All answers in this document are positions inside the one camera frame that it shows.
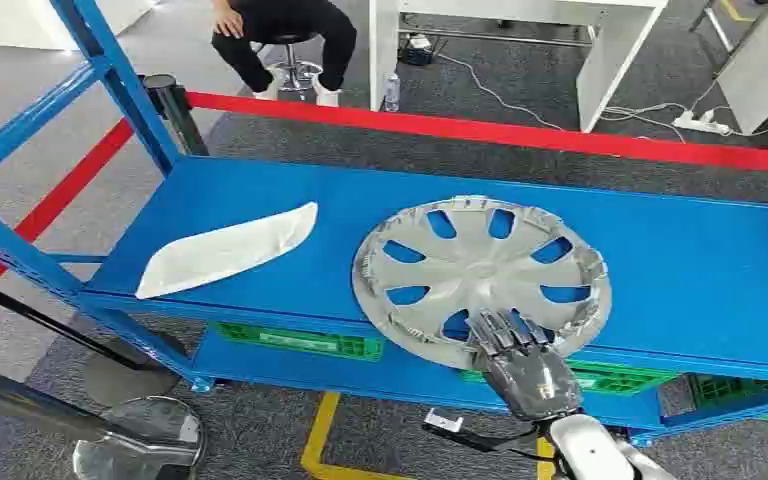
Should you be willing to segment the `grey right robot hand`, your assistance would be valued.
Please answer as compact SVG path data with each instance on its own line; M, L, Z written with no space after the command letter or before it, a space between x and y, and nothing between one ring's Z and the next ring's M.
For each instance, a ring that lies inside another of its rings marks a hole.
M515 417L537 422L580 410L577 379L543 327L514 310L484 309L466 323L473 368Z

